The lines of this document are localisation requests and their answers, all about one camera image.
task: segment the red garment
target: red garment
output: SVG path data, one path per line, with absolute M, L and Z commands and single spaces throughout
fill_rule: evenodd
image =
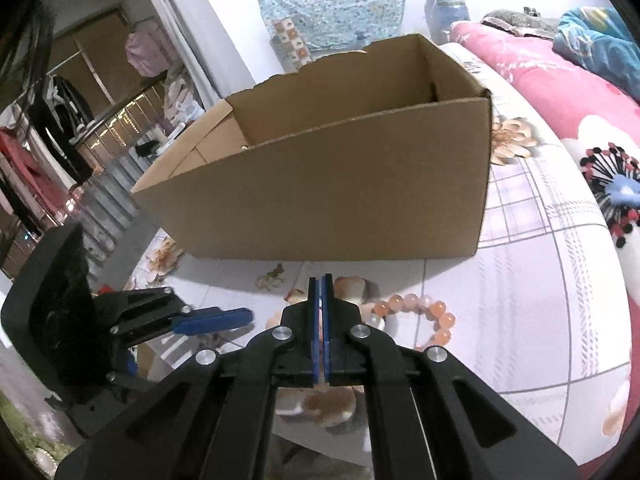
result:
M 14 137 L 13 131 L 4 127 L 0 128 L 0 152 L 52 216 L 64 208 L 68 196 L 40 169 L 33 155 Z

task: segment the cardboard box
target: cardboard box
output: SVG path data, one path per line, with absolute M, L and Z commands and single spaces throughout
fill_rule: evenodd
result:
M 471 256 L 489 92 L 420 35 L 323 57 L 218 102 L 134 199 L 194 256 Z

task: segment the hanging curtain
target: hanging curtain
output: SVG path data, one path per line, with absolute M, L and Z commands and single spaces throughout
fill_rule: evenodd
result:
M 205 108 L 254 86 L 248 68 L 208 0 L 151 0 Z

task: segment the folded clothing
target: folded clothing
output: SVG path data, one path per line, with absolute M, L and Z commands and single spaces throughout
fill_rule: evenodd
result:
M 564 13 L 553 49 L 640 101 L 640 48 L 615 9 L 580 7 Z

